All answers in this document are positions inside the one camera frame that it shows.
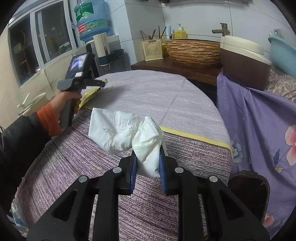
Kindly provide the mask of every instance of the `device screen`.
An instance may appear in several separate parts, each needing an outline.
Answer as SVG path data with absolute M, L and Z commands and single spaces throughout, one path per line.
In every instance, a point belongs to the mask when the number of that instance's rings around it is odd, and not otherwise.
M 83 65 L 84 65 L 84 62 L 85 62 L 85 59 L 86 59 L 86 55 L 87 54 L 80 55 L 80 56 L 77 56 L 75 59 L 73 59 L 72 64 L 71 64 L 70 71 L 78 71 L 78 70 L 81 70 L 82 67 L 83 67 Z

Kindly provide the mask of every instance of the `blue gripper pad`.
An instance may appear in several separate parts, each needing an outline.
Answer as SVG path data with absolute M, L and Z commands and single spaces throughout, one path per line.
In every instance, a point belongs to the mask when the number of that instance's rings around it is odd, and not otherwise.
M 131 180 L 130 180 L 130 192 L 133 194 L 133 190 L 135 189 L 137 177 L 137 157 L 134 155 L 133 157 L 133 167 L 131 169 Z
M 159 152 L 159 175 L 163 192 L 166 193 L 166 173 L 165 173 L 165 155 L 164 152 Z

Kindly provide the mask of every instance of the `brown container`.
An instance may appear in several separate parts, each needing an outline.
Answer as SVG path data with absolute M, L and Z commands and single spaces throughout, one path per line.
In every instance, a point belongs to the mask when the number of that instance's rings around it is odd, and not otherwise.
M 262 53 L 261 45 L 225 36 L 221 39 L 223 74 L 243 86 L 263 90 L 268 81 L 271 62 Z
M 169 56 L 176 62 L 198 68 L 219 68 L 220 43 L 197 39 L 166 41 Z

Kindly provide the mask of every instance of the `black jacket sleeve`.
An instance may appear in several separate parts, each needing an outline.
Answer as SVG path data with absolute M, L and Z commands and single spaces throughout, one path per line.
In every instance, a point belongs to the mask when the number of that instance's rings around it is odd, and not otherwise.
M 22 177 L 49 140 L 36 113 L 20 117 L 0 135 L 0 205 L 4 212 L 9 212 Z

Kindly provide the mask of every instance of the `pink flower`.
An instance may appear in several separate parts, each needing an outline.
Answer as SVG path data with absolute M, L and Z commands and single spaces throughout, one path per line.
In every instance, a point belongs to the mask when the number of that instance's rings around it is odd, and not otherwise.
M 288 127 L 285 140 L 288 146 L 292 146 L 287 154 L 287 161 L 290 166 L 293 166 L 296 163 L 296 125 Z
M 273 222 L 274 222 L 274 217 L 273 216 L 265 215 L 265 219 L 263 221 L 264 228 L 269 227 L 270 225 L 273 224 Z

